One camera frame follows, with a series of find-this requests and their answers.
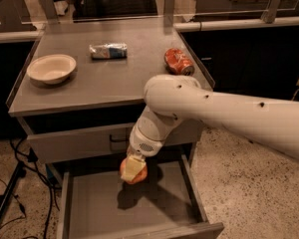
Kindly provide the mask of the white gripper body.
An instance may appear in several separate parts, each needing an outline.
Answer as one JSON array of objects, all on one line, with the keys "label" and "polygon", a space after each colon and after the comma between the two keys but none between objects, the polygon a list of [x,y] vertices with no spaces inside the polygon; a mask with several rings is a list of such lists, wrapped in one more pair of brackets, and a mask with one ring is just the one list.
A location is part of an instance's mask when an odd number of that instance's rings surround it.
[{"label": "white gripper body", "polygon": [[144,157],[152,157],[158,154],[163,147],[163,143],[162,141],[151,140],[144,136],[135,125],[130,134],[130,146],[133,153]]}]

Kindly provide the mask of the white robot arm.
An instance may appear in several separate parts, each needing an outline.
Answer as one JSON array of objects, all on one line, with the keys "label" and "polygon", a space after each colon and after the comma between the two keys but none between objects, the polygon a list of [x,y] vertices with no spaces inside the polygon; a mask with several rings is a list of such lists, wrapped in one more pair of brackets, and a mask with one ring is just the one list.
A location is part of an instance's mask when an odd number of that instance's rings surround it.
[{"label": "white robot arm", "polygon": [[172,75],[149,79],[144,100],[120,167],[129,184],[147,177],[146,159],[158,154],[184,120],[224,128],[299,161],[299,102],[211,92],[193,77]]}]

